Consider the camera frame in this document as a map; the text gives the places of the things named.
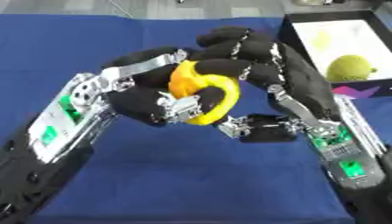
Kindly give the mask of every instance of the yellow ball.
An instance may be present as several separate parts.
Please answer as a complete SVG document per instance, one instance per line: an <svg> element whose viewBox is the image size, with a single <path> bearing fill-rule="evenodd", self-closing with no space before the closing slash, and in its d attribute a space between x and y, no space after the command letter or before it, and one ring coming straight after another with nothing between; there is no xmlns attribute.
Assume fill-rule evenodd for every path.
<svg viewBox="0 0 392 224"><path fill-rule="evenodd" d="M365 58L348 54L337 58L328 67L326 79L332 82L365 81L376 71Z"/></svg>

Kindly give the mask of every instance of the wire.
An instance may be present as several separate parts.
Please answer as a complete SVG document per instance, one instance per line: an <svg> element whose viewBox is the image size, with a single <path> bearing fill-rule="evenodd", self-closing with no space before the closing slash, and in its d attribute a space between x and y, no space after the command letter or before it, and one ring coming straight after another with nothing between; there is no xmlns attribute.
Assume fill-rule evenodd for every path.
<svg viewBox="0 0 392 224"><path fill-rule="evenodd" d="M124 13L127 17L129 18L134 18L129 12L127 12L125 9L123 9L118 3L116 3L114 0L108 0L110 4L113 4L119 11Z"/></svg>

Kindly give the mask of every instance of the box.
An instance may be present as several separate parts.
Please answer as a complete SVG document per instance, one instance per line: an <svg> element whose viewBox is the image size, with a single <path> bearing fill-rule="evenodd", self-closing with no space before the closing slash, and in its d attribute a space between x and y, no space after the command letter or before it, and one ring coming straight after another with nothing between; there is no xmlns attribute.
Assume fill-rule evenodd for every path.
<svg viewBox="0 0 392 224"><path fill-rule="evenodd" d="M289 14L278 37L324 76L343 55L359 55L376 68L367 80L332 82L334 93L353 98L392 95L392 34L371 10Z"/></svg>

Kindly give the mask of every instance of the gray floor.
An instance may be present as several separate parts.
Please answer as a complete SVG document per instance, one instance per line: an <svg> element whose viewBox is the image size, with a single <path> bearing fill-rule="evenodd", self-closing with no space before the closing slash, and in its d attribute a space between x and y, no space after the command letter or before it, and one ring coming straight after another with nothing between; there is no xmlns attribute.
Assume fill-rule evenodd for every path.
<svg viewBox="0 0 392 224"><path fill-rule="evenodd" d="M295 6L291 0L0 0L0 13L97 14L128 18L281 17L285 12L366 9L368 1Z"/></svg>

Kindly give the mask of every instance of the blue table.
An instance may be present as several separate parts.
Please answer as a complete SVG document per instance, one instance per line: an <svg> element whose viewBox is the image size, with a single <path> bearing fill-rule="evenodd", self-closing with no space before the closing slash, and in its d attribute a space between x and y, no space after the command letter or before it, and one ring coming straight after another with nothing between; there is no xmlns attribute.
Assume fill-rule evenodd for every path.
<svg viewBox="0 0 392 224"><path fill-rule="evenodd" d="M0 140L39 112L74 74L156 46L194 46L197 34L244 25L275 35L281 18L152 21L106 16L0 15ZM276 113L242 84L232 115ZM381 138L390 98L358 101ZM212 127L162 129L127 118L34 223L352 223L304 139L243 144Z"/></svg>

